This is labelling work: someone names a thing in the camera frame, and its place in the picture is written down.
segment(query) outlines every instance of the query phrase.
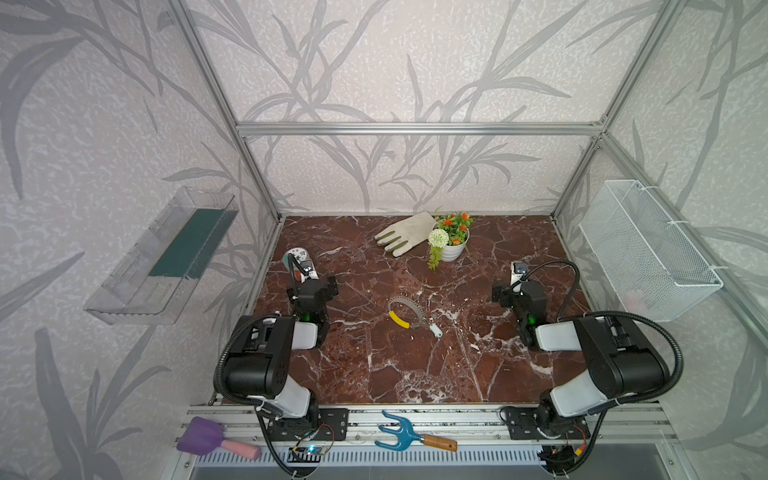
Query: purple trowel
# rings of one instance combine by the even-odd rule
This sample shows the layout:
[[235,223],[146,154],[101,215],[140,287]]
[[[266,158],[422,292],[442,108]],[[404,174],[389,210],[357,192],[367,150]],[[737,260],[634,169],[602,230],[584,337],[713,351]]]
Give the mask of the purple trowel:
[[258,460],[261,456],[261,449],[255,445],[225,440],[221,425],[202,417],[192,419],[187,431],[179,439],[176,450],[202,456],[218,447],[251,460]]

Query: leaf pattern wallpaper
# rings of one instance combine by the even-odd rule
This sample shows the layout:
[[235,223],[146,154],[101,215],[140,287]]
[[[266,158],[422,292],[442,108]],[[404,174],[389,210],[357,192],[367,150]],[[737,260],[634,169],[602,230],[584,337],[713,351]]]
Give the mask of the leaf pattern wallpaper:
[[[188,2],[241,122],[596,121],[661,3]],[[548,213],[586,143],[249,138],[294,213]]]
[[[156,478],[275,227],[165,11],[0,1],[0,478]],[[83,305],[181,186],[235,223],[173,326]]]
[[[767,7],[765,0],[689,1],[611,126],[614,138],[763,306],[768,305]],[[578,222],[595,189],[621,178],[610,162],[605,153],[596,157],[558,218],[599,307],[615,306],[616,299]],[[683,348],[686,370],[661,402],[699,478],[763,478],[768,471],[765,350],[719,295],[667,327]]]

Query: white flower ball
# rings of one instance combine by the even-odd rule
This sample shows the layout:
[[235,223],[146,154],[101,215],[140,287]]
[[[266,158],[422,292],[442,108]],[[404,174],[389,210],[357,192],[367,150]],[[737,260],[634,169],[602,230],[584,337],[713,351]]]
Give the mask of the white flower ball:
[[448,232],[435,228],[429,232],[429,244],[436,248],[443,248],[448,245]]

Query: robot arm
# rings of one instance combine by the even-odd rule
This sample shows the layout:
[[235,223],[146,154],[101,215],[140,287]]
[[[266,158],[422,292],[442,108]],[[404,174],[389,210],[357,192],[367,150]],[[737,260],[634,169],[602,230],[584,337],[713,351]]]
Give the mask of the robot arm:
[[[334,276],[327,284],[318,279],[306,250],[293,249],[286,259],[293,284],[287,291],[294,307],[292,315],[240,317],[219,359],[214,388],[231,402],[256,406],[257,411],[291,423],[297,431],[310,431],[319,426],[317,401],[314,393],[288,374],[290,353],[323,343],[329,327],[326,302],[338,295],[338,287]],[[301,283],[296,282],[294,264],[299,267]]]
[[[570,382],[544,391],[539,406],[532,411],[504,407],[513,438],[514,435],[525,437],[513,430],[530,432],[525,438],[560,438],[572,433],[573,425],[583,425],[584,415],[624,402],[651,399],[671,389],[682,374],[682,354],[677,342],[665,329],[641,316],[618,311],[594,312],[549,323],[545,288],[528,279],[531,273],[549,263],[566,263],[574,269],[574,284],[566,295],[565,305],[579,278],[578,268],[567,260],[550,260],[534,269],[528,269],[524,263],[513,263],[510,284],[495,283],[492,300],[511,308],[521,340],[529,349],[580,350],[587,369]],[[635,321],[652,326],[670,343],[675,355],[672,374]],[[531,424],[525,428],[513,426],[520,425],[521,421]]]
[[582,374],[545,393],[543,403],[554,408],[547,417],[592,415],[614,399],[658,389],[670,378],[667,364],[631,319],[584,316],[535,332],[542,350],[580,350],[587,364]]

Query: green board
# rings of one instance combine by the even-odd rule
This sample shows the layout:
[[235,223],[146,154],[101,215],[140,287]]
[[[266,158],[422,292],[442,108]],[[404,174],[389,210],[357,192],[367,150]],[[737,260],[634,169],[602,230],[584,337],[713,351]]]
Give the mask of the green board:
[[149,276],[187,276],[199,279],[235,215],[237,212],[226,210],[196,210],[154,264]]

